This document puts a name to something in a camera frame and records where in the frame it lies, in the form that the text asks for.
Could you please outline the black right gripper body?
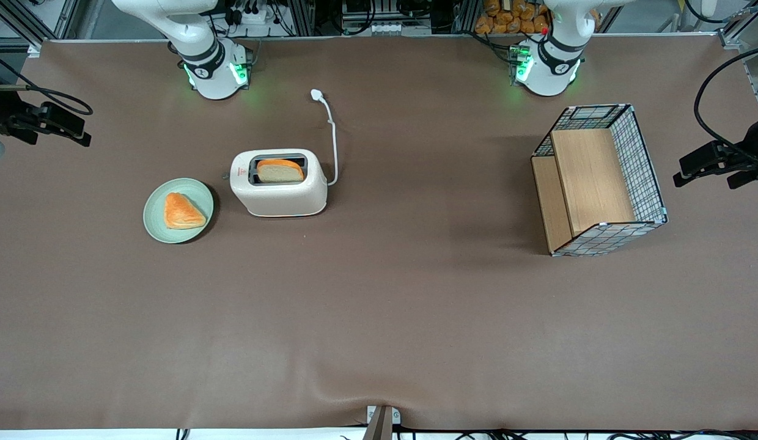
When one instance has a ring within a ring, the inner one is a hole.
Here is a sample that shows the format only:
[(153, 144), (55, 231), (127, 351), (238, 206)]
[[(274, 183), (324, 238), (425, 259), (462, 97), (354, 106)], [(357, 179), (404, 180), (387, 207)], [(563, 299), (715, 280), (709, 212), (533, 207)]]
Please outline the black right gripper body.
[(40, 133), (37, 108), (24, 102), (18, 92), (0, 92), (0, 134), (12, 136), (13, 125), (35, 126)]

